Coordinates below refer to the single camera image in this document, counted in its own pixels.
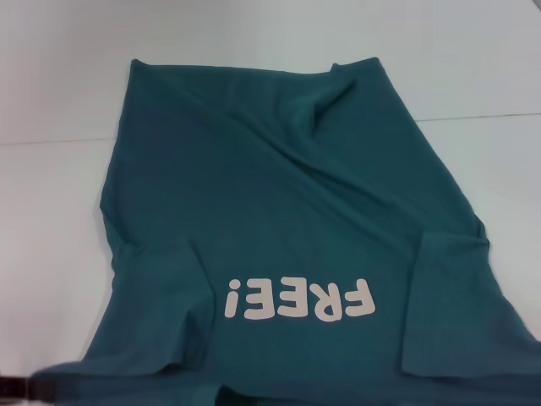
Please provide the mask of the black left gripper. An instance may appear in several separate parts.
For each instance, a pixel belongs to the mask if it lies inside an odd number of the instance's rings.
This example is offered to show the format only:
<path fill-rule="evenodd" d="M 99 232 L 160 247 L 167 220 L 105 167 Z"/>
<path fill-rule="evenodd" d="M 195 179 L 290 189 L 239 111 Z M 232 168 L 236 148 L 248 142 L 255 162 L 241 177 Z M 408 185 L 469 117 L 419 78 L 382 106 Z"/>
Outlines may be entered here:
<path fill-rule="evenodd" d="M 1 401 L 54 401 L 56 381 L 46 377 L 0 376 Z"/>

